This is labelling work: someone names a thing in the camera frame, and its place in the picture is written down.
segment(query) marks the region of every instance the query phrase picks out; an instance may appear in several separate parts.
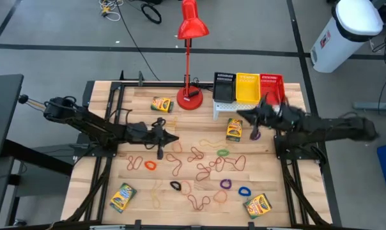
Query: red basket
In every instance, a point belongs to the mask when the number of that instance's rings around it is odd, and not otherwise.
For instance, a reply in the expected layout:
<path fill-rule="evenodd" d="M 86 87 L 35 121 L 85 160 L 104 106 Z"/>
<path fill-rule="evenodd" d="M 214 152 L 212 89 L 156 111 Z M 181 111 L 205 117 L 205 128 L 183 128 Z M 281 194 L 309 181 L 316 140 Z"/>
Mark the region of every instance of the red basket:
<path fill-rule="evenodd" d="M 282 81 L 282 75 L 261 73 L 259 75 L 259 81 L 261 83 L 260 92 L 261 96 L 267 96 L 267 103 L 270 105 L 279 105 L 284 101 L 284 83 Z"/>

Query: white trash bin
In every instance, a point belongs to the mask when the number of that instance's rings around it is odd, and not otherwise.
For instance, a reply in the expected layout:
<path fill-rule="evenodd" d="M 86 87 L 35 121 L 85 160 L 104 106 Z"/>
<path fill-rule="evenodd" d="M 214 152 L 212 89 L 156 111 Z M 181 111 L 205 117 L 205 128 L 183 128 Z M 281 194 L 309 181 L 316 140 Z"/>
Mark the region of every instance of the white trash bin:
<path fill-rule="evenodd" d="M 331 73 L 383 28 L 378 10 L 369 0 L 340 0 L 332 18 L 311 49 L 316 71 Z"/>

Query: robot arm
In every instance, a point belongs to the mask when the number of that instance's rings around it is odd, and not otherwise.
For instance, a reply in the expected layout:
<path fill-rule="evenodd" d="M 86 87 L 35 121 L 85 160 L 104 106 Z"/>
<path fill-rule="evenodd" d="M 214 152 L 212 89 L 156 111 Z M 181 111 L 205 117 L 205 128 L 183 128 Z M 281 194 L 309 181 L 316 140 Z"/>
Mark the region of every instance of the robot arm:
<path fill-rule="evenodd" d="M 323 119 L 286 103 L 273 107 L 265 102 L 265 98 L 254 109 L 237 113 L 253 126 L 251 139 L 255 139 L 259 132 L 258 127 L 263 125 L 285 132 L 286 135 L 277 138 L 287 148 L 339 139 L 373 141 L 378 137 L 373 122 L 366 118 L 355 116 Z"/>
<path fill-rule="evenodd" d="M 162 148 L 179 139 L 163 129 L 166 121 L 162 118 L 158 118 L 151 124 L 152 129 L 148 130 L 143 122 L 125 125 L 112 124 L 89 112 L 87 108 L 78 106 L 70 97 L 52 98 L 49 102 L 45 102 L 45 106 L 43 115 L 47 120 L 70 125 L 88 135 L 95 144 L 107 150 L 122 143 L 143 144 L 148 149 L 157 145 L 157 158 L 161 160 L 163 158 Z"/>

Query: gray floor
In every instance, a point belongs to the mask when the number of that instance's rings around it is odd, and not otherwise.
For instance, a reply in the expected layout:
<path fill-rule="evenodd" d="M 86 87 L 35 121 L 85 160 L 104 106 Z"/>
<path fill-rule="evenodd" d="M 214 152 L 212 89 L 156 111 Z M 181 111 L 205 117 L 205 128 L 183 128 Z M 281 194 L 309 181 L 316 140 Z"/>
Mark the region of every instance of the gray floor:
<path fill-rule="evenodd" d="M 297 51 L 286 0 L 197 1 L 199 15 L 208 24 L 210 35 L 194 40 L 194 48 Z M 14 0 L 0 0 L 0 24 L 13 3 Z M 328 22 L 330 6 L 325 0 L 293 0 L 293 5 L 304 51 L 309 52 Z M 121 9 L 140 47 L 183 47 L 183 42 L 175 37 L 181 20 L 180 2 L 165 0 L 157 6 L 162 14 L 161 25 L 147 21 L 127 4 Z M 97 1 L 23 0 L 2 33 L 0 44 L 133 47 L 123 24 L 99 17 L 99 10 Z M 384 33 L 373 39 L 374 43 L 383 41 L 383 36 Z M 379 55 L 372 54 L 368 43 L 357 54 Z M 183 76 L 184 54 L 144 55 L 162 80 L 180 80 Z M 351 59 L 330 74 L 315 72 L 308 59 L 307 63 L 318 112 L 323 117 L 337 117 L 350 111 L 354 101 L 377 102 L 386 79 L 383 61 Z M 191 68 L 192 76 L 202 81 L 211 81 L 216 71 L 281 73 L 286 82 L 301 83 L 307 101 L 297 57 L 193 54 Z M 24 74 L 22 93 L 40 101 L 65 95 L 81 100 L 86 81 L 117 79 L 121 70 L 130 78 L 141 70 L 147 79 L 153 79 L 136 52 L 0 49 L 0 74 Z M 371 143 L 327 143 L 336 198 L 343 226 L 386 229 L 386 186 L 376 155 L 376 148 L 386 144 L 386 116 L 362 114 L 375 122 L 381 137 Z M 39 147 L 75 142 L 77 134 L 66 125 L 45 121 L 38 111 L 18 105 L 8 138 L 28 147 Z M 66 186 L 66 181 L 60 180 L 62 191 L 56 194 L 23 198 L 17 217 L 29 224 L 57 220 Z M 45 210 L 49 206 L 53 210 L 48 213 Z"/>

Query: wooden tabletop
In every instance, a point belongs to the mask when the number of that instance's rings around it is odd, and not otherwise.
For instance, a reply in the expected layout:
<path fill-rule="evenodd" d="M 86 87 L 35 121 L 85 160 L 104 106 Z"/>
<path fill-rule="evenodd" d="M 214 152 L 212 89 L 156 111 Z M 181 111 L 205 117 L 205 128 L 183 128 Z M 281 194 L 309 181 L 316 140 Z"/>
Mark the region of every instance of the wooden tabletop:
<path fill-rule="evenodd" d="M 89 110 L 101 117 L 104 117 L 105 114 L 110 84 L 109 81 L 97 81 L 93 88 Z M 285 84 L 284 87 L 289 103 L 305 109 L 300 84 Z M 181 149 L 178 144 L 168 144 L 164 148 L 165 158 L 157 160 L 156 148 L 146 150 L 143 145 L 121 144 L 112 163 L 102 222 L 104 224 L 134 224 L 135 220 L 140 219 L 144 225 L 247 226 L 248 222 L 253 221 L 256 226 L 290 226 L 281 165 L 275 155 L 274 131 L 261 128 L 261 139 L 251 141 L 249 139 L 251 127 L 244 121 L 241 141 L 226 141 L 228 119 L 240 119 L 240 116 L 236 113 L 221 112 L 219 119 L 213 121 L 212 92 L 207 90 L 203 90 L 204 100 L 200 108 L 185 111 L 176 102 L 178 90 L 178 88 L 125 88 L 122 108 L 133 109 L 129 114 L 128 122 L 143 121 L 151 124 L 158 117 L 166 119 L 165 129 L 180 137 Z M 167 114 L 152 111 L 150 104 L 154 96 L 172 98 L 173 112 Z M 114 103 L 117 102 L 117 98 L 118 95 L 115 96 Z M 121 113 L 120 123 L 125 123 L 124 112 Z M 189 157 L 194 157 L 190 150 L 191 147 L 202 151 L 205 154 L 204 158 L 188 162 Z M 208 167 L 209 162 L 216 160 L 217 150 L 222 148 L 230 151 L 229 158 L 238 159 L 240 156 L 245 156 L 244 170 L 237 171 L 233 164 L 225 164 L 221 172 L 217 172 L 216 168 L 212 167 L 208 178 L 201 180 L 206 176 L 206 173 L 202 173 L 198 178 L 201 181 L 197 181 L 197 174 L 205 172 L 197 169 L 197 165 L 202 163 Z M 177 176 L 173 176 L 173 170 L 179 163 L 166 160 L 169 153 L 182 162 Z M 154 161 L 157 163 L 157 168 L 155 171 L 149 171 L 142 163 L 138 170 L 129 171 L 127 169 L 129 157 L 133 157 L 134 160 L 137 157 L 143 157 L 143 162 Z M 298 164 L 305 196 L 324 220 L 332 222 L 319 165 L 312 160 L 299 160 Z M 61 220 L 69 217 L 89 192 L 94 165 L 95 158 L 93 157 L 84 157 L 76 164 Z M 236 167 L 242 169 L 243 157 L 236 163 Z M 218 203 L 225 199 L 223 192 L 217 193 L 221 190 L 220 181 L 223 179 L 231 179 L 233 186 L 226 190 L 226 202 Z M 183 182 L 182 192 L 178 192 L 169 184 L 174 180 L 186 181 L 190 184 L 192 188 L 190 194 L 196 198 L 198 206 L 201 205 L 204 196 L 210 198 L 210 204 L 204 205 L 201 211 L 195 210 L 188 197 L 182 194 L 189 192 L 187 183 Z M 135 188 L 137 194 L 130 201 L 126 210 L 120 214 L 109 206 L 109 201 L 122 183 L 128 183 Z M 265 193 L 273 207 L 272 211 L 251 220 L 243 206 L 247 198 L 238 194 L 238 189 L 242 186 L 251 189 L 251 197 Z M 92 219 L 96 217 L 99 197 L 98 193 L 96 202 L 94 202 Z M 294 193 L 293 197 L 297 220 L 298 223 L 301 223 L 298 200 Z"/>

